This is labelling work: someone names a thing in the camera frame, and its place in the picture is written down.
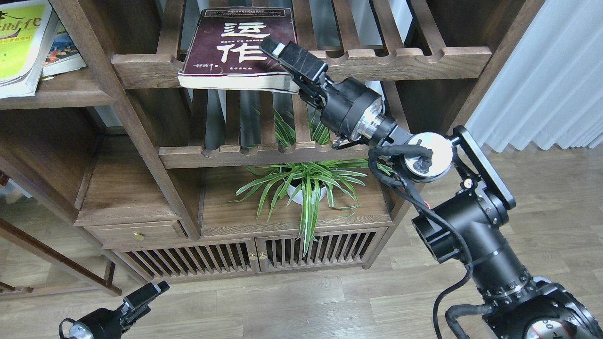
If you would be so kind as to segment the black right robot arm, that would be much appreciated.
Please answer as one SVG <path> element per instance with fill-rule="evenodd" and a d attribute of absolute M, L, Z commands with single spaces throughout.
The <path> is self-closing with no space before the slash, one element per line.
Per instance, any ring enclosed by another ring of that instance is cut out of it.
<path fill-rule="evenodd" d="M 588 309 L 560 284 L 532 276 L 501 234 L 515 199 L 466 128 L 459 125 L 448 137 L 413 134 L 385 113 L 381 95 L 353 78 L 332 81 L 328 66 L 293 41 L 267 37 L 260 49 L 292 75 L 301 98 L 321 112 L 321 122 L 339 137 L 335 149 L 345 140 L 369 146 L 371 172 L 414 205 L 414 227 L 433 257 L 465 266 L 465 277 L 434 303 L 437 338 L 441 300 L 469 279 L 484 303 L 446 311 L 459 339 L 467 338 L 458 322 L 466 315 L 481 315 L 500 339 L 602 337 Z"/>

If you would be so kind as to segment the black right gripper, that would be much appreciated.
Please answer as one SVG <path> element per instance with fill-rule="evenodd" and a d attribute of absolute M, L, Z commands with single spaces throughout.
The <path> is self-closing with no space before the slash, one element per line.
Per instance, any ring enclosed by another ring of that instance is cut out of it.
<path fill-rule="evenodd" d="M 394 130 L 394 119 L 383 114 L 383 97 L 354 78 L 335 83 L 327 64 L 299 45 L 266 37 L 263 54 L 279 62 L 299 86 L 299 95 L 321 112 L 321 123 L 351 144 L 379 144 Z"/>

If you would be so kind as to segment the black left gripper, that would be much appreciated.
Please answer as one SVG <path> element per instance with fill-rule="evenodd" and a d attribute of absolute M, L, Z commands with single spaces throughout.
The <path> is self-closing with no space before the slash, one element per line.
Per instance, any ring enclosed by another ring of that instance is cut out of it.
<path fill-rule="evenodd" d="M 138 288 L 123 298 L 123 304 L 115 310 L 104 307 L 85 315 L 77 321 L 69 318 L 73 325 L 69 329 L 70 339 L 120 339 L 138 319 L 148 314 L 148 306 L 160 294 L 170 289 L 166 281 L 152 282 Z"/>

